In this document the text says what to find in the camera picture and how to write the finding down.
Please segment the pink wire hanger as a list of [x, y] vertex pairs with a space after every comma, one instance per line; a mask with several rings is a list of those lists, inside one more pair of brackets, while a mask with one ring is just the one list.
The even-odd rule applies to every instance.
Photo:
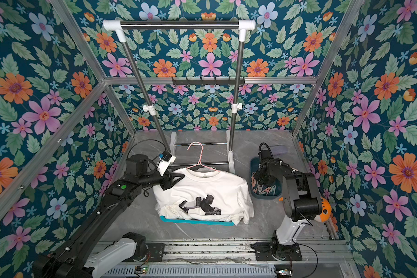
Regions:
[[196, 164], [193, 164], [191, 166], [188, 166], [187, 169], [208, 169], [210, 171], [215, 171], [215, 172], [219, 172], [218, 169], [210, 167], [208, 165], [205, 165], [202, 163], [202, 157], [203, 157], [203, 152], [204, 152], [204, 145], [199, 142], [199, 141], [194, 141], [192, 143], [190, 143], [190, 145], [188, 146], [187, 150], [189, 150], [191, 147], [193, 147], [194, 145], [199, 145], [200, 146], [200, 154], [199, 154], [199, 159], [198, 162]]

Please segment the white printed t-shirt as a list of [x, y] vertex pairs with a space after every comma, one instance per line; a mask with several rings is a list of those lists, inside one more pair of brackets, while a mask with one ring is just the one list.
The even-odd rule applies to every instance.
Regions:
[[240, 222], [254, 217], [247, 181], [227, 171], [178, 169], [184, 178], [168, 190], [153, 187], [155, 209], [166, 219]]

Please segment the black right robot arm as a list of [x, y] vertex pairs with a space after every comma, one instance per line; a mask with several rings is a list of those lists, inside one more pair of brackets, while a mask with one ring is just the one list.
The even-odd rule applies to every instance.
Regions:
[[258, 147], [258, 158], [251, 161], [251, 193], [281, 197], [286, 214], [268, 247], [255, 245], [257, 259], [263, 261], [268, 256], [276, 261], [300, 261], [301, 251], [296, 238], [323, 212], [315, 176], [274, 157], [271, 147], [263, 142]]

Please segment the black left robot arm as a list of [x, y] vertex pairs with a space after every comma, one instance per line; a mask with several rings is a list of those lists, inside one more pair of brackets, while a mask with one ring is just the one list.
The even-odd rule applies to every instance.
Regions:
[[154, 185], [169, 190], [184, 178], [169, 166], [175, 156], [164, 151], [154, 170], [146, 155], [133, 155], [126, 161], [122, 178], [105, 190], [104, 196], [79, 229], [55, 251], [40, 256], [33, 264], [36, 278], [100, 278], [129, 258], [148, 258], [145, 236], [129, 232], [96, 256], [91, 252], [112, 223], [133, 203], [142, 190]]

